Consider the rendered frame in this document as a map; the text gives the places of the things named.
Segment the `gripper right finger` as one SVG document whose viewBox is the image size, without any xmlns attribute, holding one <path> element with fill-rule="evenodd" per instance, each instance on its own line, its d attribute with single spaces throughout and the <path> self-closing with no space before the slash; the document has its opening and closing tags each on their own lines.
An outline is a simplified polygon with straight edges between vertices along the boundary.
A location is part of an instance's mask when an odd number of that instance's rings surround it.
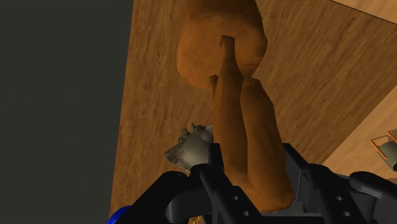
<svg viewBox="0 0 397 224">
<path fill-rule="evenodd" d="M 366 171 L 336 174 L 283 147 L 295 199 L 282 224 L 397 224 L 397 184 Z"/>
</svg>

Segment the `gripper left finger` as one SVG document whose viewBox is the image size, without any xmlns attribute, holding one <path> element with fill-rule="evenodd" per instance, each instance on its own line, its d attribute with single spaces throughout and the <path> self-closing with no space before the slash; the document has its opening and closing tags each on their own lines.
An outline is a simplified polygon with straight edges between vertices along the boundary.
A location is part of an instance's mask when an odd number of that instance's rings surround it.
<svg viewBox="0 0 397 224">
<path fill-rule="evenodd" d="M 262 215 L 224 173 L 221 148 L 209 145 L 209 163 L 190 175 L 163 173 L 117 220 L 116 224 L 188 224 L 203 216 L 209 224 L 261 224 Z"/>
</svg>

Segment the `brown figure toy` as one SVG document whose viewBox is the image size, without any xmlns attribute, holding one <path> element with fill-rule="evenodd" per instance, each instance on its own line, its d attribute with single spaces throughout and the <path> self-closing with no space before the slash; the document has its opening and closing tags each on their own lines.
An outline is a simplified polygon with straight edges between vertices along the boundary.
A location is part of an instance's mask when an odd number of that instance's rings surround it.
<svg viewBox="0 0 397 224">
<path fill-rule="evenodd" d="M 254 78 L 267 44 L 256 0 L 186 0 L 178 72 L 212 90 L 212 133 L 225 174 L 262 213 L 286 209 L 295 198 L 274 105 Z"/>
</svg>

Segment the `grey animal figure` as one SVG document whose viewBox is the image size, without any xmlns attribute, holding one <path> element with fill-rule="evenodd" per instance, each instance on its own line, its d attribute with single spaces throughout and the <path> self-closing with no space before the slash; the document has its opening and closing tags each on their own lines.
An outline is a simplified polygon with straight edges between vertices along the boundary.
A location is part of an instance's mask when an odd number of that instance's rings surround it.
<svg viewBox="0 0 397 224">
<path fill-rule="evenodd" d="M 172 165 L 190 172 L 193 166 L 209 162 L 209 145 L 213 142 L 212 124 L 206 127 L 191 123 L 191 131 L 182 128 L 178 143 L 164 155 Z"/>
</svg>

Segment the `blue round object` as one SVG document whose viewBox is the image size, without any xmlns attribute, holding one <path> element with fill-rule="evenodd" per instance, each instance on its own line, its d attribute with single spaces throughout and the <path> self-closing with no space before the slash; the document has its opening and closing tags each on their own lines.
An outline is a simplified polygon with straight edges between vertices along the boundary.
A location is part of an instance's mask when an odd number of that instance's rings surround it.
<svg viewBox="0 0 397 224">
<path fill-rule="evenodd" d="M 131 206 L 123 206 L 119 208 L 110 216 L 108 224 L 115 224 L 130 208 Z"/>
</svg>

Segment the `wooden table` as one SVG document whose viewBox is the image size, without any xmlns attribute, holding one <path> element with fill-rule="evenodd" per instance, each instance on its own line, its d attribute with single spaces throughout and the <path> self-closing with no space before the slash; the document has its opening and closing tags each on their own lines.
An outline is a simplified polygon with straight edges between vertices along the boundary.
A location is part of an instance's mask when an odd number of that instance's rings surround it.
<svg viewBox="0 0 397 224">
<path fill-rule="evenodd" d="M 164 153 L 182 127 L 211 120 L 210 92 L 176 69 L 186 2 L 134 1 L 111 211 L 171 170 Z M 255 77 L 282 140 L 320 164 L 397 86 L 397 24 L 332 0 L 256 2 L 268 47 Z"/>
</svg>

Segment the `grey cup in orange frame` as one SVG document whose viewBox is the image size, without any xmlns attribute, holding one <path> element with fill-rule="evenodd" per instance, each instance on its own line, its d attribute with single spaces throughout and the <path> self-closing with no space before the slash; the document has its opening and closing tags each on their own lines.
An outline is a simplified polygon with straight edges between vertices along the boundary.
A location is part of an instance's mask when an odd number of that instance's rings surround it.
<svg viewBox="0 0 397 224">
<path fill-rule="evenodd" d="M 377 154 L 393 172 L 397 172 L 397 129 L 370 140 Z"/>
</svg>

